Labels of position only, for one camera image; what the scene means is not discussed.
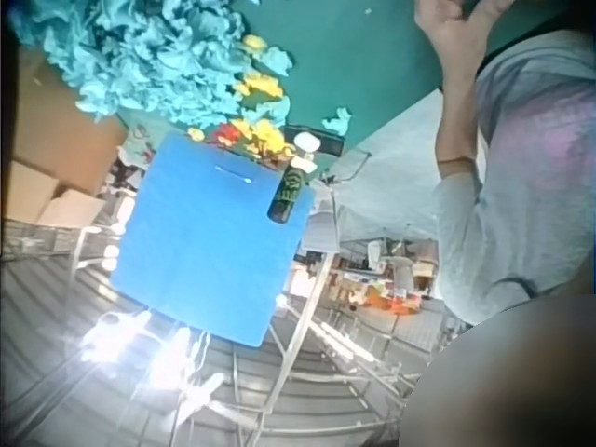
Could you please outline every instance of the crumpled blue paper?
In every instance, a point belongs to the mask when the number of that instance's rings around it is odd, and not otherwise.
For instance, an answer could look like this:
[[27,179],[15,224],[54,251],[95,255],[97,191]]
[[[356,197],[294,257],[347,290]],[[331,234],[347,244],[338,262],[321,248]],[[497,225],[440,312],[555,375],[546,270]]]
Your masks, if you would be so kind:
[[[64,81],[79,89],[78,107],[97,119],[127,107],[206,128],[240,115],[233,86],[252,61],[241,49],[245,27],[230,0],[23,3],[9,11],[20,41],[43,46]],[[280,56],[272,60],[287,67]]]
[[241,114],[251,125],[255,125],[260,119],[267,118],[276,128],[280,128],[286,124],[290,106],[290,98],[284,96],[279,101],[257,104],[254,110],[242,108]]
[[288,70],[293,67],[290,55],[278,47],[269,47],[264,52],[257,54],[256,60],[281,76],[287,76]]
[[345,107],[338,107],[337,117],[323,119],[323,127],[337,133],[340,137],[343,137],[347,134],[351,118],[352,114],[350,114]]

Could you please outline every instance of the cardboard box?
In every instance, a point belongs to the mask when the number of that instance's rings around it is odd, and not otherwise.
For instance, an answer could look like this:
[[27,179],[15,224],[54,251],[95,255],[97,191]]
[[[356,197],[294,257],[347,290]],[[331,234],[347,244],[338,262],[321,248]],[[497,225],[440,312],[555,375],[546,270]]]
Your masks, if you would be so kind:
[[10,164],[4,217],[27,224],[82,228],[93,223],[103,200],[68,188],[19,162]]
[[43,51],[20,48],[13,159],[96,196],[127,131],[116,116],[96,123],[76,107],[79,99]]

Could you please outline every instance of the wrist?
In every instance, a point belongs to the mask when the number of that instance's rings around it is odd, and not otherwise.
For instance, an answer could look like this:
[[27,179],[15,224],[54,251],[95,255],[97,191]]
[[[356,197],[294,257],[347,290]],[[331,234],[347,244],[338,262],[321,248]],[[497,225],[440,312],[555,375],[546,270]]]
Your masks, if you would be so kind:
[[457,74],[443,76],[443,93],[468,92],[476,86],[476,74]]

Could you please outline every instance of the green table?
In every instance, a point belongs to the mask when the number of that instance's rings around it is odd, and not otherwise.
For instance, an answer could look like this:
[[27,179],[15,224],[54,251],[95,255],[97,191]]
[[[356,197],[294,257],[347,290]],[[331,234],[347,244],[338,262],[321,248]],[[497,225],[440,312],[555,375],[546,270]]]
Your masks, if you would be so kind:
[[[236,0],[250,31],[294,58],[282,85],[289,122],[321,128],[345,106],[352,148],[440,86],[440,66],[413,22],[414,0]],[[494,51],[552,19],[566,1],[520,0],[494,29]],[[328,165],[330,158],[319,160]]]

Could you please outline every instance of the blue paper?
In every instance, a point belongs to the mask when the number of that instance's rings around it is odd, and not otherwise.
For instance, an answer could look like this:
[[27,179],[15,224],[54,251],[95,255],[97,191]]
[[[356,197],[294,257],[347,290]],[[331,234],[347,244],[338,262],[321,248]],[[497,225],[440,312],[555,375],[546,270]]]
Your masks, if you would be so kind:
[[182,325],[260,345],[314,201],[305,187],[290,219],[271,221],[279,180],[246,158],[168,135],[142,181],[112,284]]
[[323,127],[337,133],[340,137],[343,137],[347,134],[351,118],[352,114],[350,114],[345,107],[338,107],[337,117],[323,119]]

